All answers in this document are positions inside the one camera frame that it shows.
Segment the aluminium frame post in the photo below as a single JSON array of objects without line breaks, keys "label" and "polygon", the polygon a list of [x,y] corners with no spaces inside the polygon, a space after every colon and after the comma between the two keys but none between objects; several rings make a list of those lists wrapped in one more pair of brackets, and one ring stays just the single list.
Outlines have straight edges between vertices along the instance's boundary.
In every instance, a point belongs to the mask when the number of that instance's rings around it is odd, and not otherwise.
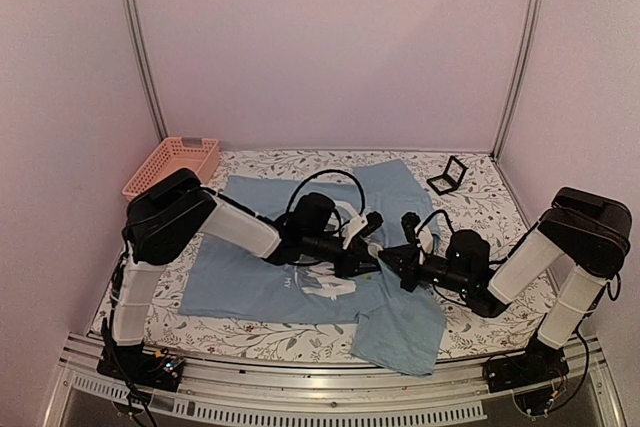
[{"label": "aluminium frame post", "polygon": [[499,163],[502,158],[511,131],[511,126],[515,118],[516,109],[529,65],[530,54],[535,41],[542,2],[543,0],[527,0],[524,23],[515,64],[509,81],[498,130],[491,150],[491,157],[496,163]]},{"label": "aluminium frame post", "polygon": [[152,126],[158,142],[162,142],[168,137],[168,130],[153,79],[138,2],[137,0],[122,0],[122,3],[134,59],[139,72],[143,94],[149,110]]}]

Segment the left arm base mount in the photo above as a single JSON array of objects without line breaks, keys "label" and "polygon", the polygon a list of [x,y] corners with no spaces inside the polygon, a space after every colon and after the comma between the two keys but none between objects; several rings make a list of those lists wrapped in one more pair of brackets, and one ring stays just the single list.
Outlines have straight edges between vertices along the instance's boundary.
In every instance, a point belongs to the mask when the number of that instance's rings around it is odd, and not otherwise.
[{"label": "left arm base mount", "polygon": [[184,369],[183,358],[171,355],[167,349],[146,352],[144,343],[131,346],[118,344],[112,335],[111,322],[104,318],[101,325],[103,350],[97,372],[103,376],[135,387],[148,387],[177,392]]}]

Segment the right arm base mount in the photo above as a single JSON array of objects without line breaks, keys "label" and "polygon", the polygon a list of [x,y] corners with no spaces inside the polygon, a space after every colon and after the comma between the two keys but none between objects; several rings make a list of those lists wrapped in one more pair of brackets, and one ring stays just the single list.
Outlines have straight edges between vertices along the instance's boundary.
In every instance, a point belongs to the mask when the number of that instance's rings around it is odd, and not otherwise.
[{"label": "right arm base mount", "polygon": [[578,336],[584,348],[585,363],[577,386],[567,391],[569,366],[563,349],[554,350],[536,339],[524,352],[517,355],[497,354],[482,366],[482,378],[490,393],[513,391],[538,383],[545,386],[536,390],[513,394],[516,408],[526,417],[547,417],[571,403],[582,390],[591,361],[587,341]]}]

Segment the left aluminium frame post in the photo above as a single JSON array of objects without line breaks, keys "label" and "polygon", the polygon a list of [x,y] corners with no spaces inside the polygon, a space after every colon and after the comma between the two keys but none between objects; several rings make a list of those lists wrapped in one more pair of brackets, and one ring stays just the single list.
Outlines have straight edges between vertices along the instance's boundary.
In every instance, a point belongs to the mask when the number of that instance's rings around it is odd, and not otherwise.
[{"label": "left aluminium frame post", "polygon": [[122,0],[122,3],[134,59],[139,72],[143,94],[149,110],[152,126],[158,142],[162,142],[168,137],[168,130],[153,79],[138,2],[137,0]]}]

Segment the gold brooch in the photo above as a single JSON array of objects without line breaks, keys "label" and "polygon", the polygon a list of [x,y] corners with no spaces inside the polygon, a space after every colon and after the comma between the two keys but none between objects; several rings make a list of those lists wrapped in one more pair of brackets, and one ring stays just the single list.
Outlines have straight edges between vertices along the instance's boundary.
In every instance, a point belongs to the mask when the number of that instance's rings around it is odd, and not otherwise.
[{"label": "gold brooch", "polygon": [[379,252],[382,250],[382,247],[376,243],[370,243],[368,245],[368,252],[372,257],[377,258],[379,256]]}]

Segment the right aluminium frame post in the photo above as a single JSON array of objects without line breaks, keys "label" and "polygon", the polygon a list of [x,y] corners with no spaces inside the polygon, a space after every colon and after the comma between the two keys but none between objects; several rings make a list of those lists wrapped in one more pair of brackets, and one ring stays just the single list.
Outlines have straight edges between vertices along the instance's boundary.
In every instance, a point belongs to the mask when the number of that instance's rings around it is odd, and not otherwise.
[{"label": "right aluminium frame post", "polygon": [[515,118],[516,109],[529,65],[530,54],[535,41],[542,2],[543,0],[527,0],[524,23],[515,64],[509,81],[498,130],[491,150],[491,157],[496,163],[499,163],[502,158],[511,131],[511,126]]}]

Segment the black open brooch box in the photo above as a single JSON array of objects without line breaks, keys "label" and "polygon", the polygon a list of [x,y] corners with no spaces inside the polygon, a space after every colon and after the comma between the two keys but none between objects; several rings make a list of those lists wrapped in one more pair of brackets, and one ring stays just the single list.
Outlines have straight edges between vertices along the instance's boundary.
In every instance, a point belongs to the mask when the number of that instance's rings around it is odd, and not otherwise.
[{"label": "black open brooch box", "polygon": [[438,195],[457,191],[465,178],[468,167],[455,155],[451,155],[443,172],[427,179],[428,186]]}]

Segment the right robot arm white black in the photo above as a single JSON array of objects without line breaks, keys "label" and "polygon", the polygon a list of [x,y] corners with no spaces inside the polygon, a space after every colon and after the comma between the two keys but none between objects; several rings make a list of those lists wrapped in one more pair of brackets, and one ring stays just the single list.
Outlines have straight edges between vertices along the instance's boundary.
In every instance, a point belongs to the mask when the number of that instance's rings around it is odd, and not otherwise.
[{"label": "right robot arm white black", "polygon": [[490,258],[490,245],[470,229],[452,232],[443,256],[428,251],[428,222],[409,212],[401,219],[406,242],[379,251],[379,259],[413,291],[422,285],[457,293],[463,305],[484,318],[496,318],[561,257],[574,268],[538,327],[533,347],[517,362],[517,374],[537,383],[556,364],[561,349],[597,306],[606,285],[618,277],[630,251],[632,215],[623,203],[570,187],[503,259]]}]

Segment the floral patterned tablecloth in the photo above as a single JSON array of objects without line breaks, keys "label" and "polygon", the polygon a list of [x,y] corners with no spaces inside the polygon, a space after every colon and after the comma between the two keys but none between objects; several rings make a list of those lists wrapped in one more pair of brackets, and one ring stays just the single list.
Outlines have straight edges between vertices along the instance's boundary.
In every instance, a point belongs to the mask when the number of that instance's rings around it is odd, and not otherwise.
[{"label": "floral patterned tablecloth", "polygon": [[[438,175],[448,159],[444,153],[394,151],[260,150],[226,151],[210,186],[223,187],[230,175],[302,180],[327,168],[350,170],[393,159],[402,160],[420,184]],[[467,166],[461,189],[434,195],[435,208],[446,210],[456,228],[478,232],[491,245],[494,259],[504,257],[526,225],[494,163],[484,154],[459,156]],[[167,347],[183,354],[214,355],[277,362],[353,364],[355,328],[333,324],[277,324],[182,316],[181,305],[189,273],[201,240],[195,238],[164,272],[144,324],[147,346]],[[484,319],[453,304],[454,294],[436,299],[446,328],[441,361],[523,348],[552,305],[555,293],[546,275],[539,277],[510,308],[495,319]]]}]

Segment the pink plastic basket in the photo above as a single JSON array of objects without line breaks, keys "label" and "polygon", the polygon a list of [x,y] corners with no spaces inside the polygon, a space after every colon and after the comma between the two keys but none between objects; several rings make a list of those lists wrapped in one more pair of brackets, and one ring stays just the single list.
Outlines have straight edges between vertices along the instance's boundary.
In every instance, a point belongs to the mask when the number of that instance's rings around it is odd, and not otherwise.
[{"label": "pink plastic basket", "polygon": [[217,139],[167,137],[127,182],[122,195],[131,201],[182,168],[193,171],[202,183],[208,183],[219,164],[220,144]]}]

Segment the aluminium front rail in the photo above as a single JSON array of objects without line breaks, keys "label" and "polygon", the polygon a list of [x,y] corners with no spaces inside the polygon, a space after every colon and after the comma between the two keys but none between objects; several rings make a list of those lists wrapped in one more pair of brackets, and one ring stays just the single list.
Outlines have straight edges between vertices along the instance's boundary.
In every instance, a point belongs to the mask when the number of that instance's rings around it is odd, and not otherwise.
[{"label": "aluminium front rail", "polygon": [[481,359],[412,378],[364,363],[290,364],[212,355],[186,360],[176,392],[127,410],[123,382],[98,374],[100,341],[70,335],[46,405],[47,426],[624,426],[627,418],[595,337],[571,341],[559,408],[536,417],[518,404],[543,384],[491,392]]}]

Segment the light blue printed t-shirt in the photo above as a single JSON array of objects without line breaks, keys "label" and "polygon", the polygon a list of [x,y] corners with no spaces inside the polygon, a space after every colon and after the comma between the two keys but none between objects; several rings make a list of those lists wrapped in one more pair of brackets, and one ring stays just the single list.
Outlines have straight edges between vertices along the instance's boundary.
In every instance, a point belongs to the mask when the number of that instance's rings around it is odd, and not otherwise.
[{"label": "light blue printed t-shirt", "polygon": [[[401,216],[432,211],[431,199],[402,160],[354,167],[367,207],[384,222],[383,247],[405,243]],[[223,193],[260,214],[284,213],[298,182],[232,175]],[[179,307],[183,316],[287,324],[357,323],[351,355],[411,376],[432,374],[446,327],[431,293],[412,293],[382,264],[381,272],[339,279],[331,264],[273,266],[246,250],[204,235]]]}]

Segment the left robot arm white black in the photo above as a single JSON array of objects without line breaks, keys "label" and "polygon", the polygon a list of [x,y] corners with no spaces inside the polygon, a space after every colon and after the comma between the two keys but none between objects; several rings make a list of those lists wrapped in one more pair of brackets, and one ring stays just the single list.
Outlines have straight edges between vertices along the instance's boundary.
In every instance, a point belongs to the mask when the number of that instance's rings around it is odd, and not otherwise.
[{"label": "left robot arm white black", "polygon": [[141,380],[149,370],[146,355],[133,346],[143,342],[156,284],[198,234],[276,266],[308,257],[332,264],[338,277],[378,267],[365,239],[381,226],[381,215],[317,192],[296,189],[284,213],[272,220],[203,186],[193,171],[182,168],[134,198],[126,213],[124,249],[111,280],[103,337],[115,343],[109,362],[128,381]]}]

